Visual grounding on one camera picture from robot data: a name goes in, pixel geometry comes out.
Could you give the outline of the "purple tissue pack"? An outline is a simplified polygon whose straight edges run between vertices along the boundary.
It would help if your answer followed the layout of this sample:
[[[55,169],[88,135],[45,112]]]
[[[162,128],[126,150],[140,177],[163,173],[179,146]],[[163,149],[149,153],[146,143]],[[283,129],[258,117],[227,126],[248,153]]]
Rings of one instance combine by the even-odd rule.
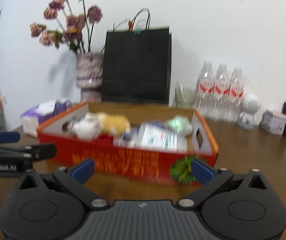
[[[40,103],[28,110],[21,116],[23,132],[32,137],[37,137],[37,128],[42,123],[51,119],[55,115],[66,111],[71,105],[68,99],[56,99]]]

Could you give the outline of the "red fabric item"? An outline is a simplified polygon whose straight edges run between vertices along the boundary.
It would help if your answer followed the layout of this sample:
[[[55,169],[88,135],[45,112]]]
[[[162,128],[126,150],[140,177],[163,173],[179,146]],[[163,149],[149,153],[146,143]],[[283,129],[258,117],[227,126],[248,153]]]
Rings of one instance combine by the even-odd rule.
[[[101,134],[97,140],[100,144],[107,144],[107,145],[113,145],[114,140],[118,139],[119,137],[112,136],[109,134]]]

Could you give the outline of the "black paper shopping bag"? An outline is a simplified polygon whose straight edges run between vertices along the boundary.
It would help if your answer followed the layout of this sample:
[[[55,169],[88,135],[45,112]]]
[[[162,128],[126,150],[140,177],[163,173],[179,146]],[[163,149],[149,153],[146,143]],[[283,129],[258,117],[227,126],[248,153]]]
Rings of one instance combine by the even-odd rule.
[[[150,27],[150,10],[142,8],[128,29],[107,31],[104,46],[102,100],[132,103],[169,103],[172,34],[168,27]]]

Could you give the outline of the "purple knitted cloth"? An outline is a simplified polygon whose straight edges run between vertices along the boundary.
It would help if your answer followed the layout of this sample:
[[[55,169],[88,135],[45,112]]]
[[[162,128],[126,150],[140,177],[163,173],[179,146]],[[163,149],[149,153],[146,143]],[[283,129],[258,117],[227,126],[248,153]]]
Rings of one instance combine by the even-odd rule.
[[[146,121],[146,124],[150,124],[152,126],[168,130],[168,128],[160,120]],[[130,141],[135,139],[138,136],[140,128],[141,125],[138,125],[133,127],[129,132],[124,132],[122,135],[122,139],[125,141]]]

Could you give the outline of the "yellow white plush toy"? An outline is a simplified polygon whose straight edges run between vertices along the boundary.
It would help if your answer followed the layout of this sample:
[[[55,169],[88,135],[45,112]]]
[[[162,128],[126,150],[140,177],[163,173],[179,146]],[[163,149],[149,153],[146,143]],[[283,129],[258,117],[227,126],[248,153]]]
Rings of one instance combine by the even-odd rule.
[[[86,113],[81,119],[72,119],[66,123],[67,132],[80,140],[94,140],[101,134],[120,137],[131,131],[131,123],[124,115],[114,115],[104,112]]]

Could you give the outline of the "iridescent glitter bag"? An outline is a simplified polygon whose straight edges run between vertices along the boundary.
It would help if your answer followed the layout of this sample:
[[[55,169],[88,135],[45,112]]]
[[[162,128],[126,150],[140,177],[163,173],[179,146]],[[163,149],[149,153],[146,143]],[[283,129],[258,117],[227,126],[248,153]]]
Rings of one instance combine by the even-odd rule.
[[[193,131],[193,126],[189,118],[181,115],[176,115],[174,118],[165,121],[164,125],[171,131],[182,136],[188,136]]]

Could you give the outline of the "water bottle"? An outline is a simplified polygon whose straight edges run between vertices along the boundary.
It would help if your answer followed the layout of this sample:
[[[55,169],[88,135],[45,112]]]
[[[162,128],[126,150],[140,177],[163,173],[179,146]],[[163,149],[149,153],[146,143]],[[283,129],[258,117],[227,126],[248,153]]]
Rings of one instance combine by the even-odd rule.
[[[211,94],[214,90],[212,62],[204,61],[196,83],[196,109],[206,115]]]
[[[230,92],[228,95],[228,122],[235,122],[239,115],[240,104],[244,95],[242,68],[235,67],[231,75]]]
[[[214,81],[214,94],[212,105],[212,117],[214,120],[218,120],[221,117],[221,110],[223,108],[223,101],[228,94],[230,88],[227,64],[219,63],[215,81]]]

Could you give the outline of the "green glass cup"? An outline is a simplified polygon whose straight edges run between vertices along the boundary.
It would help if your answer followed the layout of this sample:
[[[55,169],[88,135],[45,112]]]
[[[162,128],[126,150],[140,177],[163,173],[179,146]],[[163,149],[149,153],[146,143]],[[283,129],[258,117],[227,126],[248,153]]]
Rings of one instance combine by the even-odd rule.
[[[183,87],[181,83],[175,85],[175,104],[177,108],[193,108],[196,100],[196,90]]]

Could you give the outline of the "right water bottle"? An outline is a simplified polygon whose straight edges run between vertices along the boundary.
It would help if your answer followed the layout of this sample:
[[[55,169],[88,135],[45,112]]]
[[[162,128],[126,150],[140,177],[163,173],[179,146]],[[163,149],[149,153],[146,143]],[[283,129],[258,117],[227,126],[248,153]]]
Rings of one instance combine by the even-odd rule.
[[[230,92],[228,95],[228,122],[235,122],[239,115],[240,104],[244,95],[242,68],[235,67],[231,75]]]

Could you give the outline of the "purple white ceramic vase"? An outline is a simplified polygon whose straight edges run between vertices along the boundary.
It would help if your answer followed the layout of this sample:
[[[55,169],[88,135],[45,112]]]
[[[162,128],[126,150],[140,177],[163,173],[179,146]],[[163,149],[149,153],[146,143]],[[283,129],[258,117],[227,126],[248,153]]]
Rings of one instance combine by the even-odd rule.
[[[81,102],[101,102],[103,54],[78,54],[76,71],[76,87],[81,90]]]

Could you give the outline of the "white printed plastic packet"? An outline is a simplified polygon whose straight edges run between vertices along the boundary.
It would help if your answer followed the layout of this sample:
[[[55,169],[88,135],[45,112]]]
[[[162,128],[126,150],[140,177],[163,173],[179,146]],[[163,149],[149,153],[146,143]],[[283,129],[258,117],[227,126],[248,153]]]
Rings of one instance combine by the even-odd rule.
[[[136,148],[159,152],[178,153],[188,149],[187,139],[170,129],[162,129],[145,122],[141,124],[138,136],[130,141],[125,141],[120,136],[114,140],[114,146]]]

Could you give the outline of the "middle water bottle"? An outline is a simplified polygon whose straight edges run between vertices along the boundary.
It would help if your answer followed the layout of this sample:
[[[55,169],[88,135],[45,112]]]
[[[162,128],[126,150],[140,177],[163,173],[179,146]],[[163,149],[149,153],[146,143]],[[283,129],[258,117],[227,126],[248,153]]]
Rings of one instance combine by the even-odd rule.
[[[212,117],[214,120],[218,120],[221,117],[221,110],[223,108],[223,101],[228,94],[230,88],[227,64],[219,63],[215,81],[214,81],[214,94],[212,105]]]

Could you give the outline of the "small printed tin box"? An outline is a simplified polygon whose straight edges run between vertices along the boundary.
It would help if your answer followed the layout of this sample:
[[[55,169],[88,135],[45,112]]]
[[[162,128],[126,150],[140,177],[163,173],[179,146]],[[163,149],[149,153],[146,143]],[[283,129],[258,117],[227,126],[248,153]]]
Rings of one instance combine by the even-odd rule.
[[[278,111],[266,110],[260,121],[262,129],[268,133],[282,135],[286,124],[286,115]]]

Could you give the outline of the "red orange cardboard box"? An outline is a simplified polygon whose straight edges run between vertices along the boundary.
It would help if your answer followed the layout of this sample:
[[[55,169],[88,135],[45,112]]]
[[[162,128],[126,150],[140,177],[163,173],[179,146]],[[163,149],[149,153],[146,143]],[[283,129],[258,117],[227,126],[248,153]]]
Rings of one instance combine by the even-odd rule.
[[[123,115],[130,124],[125,135],[101,134],[79,139],[68,131],[86,114]],[[41,143],[57,147],[55,161],[73,166],[84,159],[97,172],[159,184],[196,184],[192,161],[213,166],[219,147],[205,119],[195,110],[132,103],[80,103],[38,126]]]

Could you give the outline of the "dried pink rose bouquet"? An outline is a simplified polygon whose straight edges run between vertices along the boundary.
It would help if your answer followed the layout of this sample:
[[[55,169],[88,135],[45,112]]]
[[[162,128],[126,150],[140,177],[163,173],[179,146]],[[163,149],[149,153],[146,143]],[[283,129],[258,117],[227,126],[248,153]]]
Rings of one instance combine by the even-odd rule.
[[[79,0],[83,11],[74,14],[69,0],[52,0],[43,11],[43,18],[47,21],[56,21],[58,27],[51,29],[42,23],[30,24],[30,35],[38,38],[45,47],[54,46],[59,49],[62,44],[75,54],[91,52],[91,40],[95,24],[103,18],[102,9],[98,5],[86,7],[85,0]]]

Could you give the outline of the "white robot figurine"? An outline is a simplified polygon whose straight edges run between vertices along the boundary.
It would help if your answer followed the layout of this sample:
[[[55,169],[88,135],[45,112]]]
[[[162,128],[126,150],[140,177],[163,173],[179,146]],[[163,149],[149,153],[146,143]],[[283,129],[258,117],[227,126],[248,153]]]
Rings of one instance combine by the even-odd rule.
[[[246,94],[244,96],[241,112],[237,119],[237,125],[246,130],[253,130],[257,126],[255,125],[255,115],[260,109],[260,101],[255,94]]]

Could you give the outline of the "left water bottle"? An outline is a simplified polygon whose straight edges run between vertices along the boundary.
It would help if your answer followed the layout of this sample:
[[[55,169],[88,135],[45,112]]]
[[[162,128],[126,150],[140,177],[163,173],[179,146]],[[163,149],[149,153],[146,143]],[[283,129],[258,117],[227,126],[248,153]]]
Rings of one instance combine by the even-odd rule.
[[[204,61],[196,83],[196,109],[206,115],[211,94],[214,90],[212,62]]]

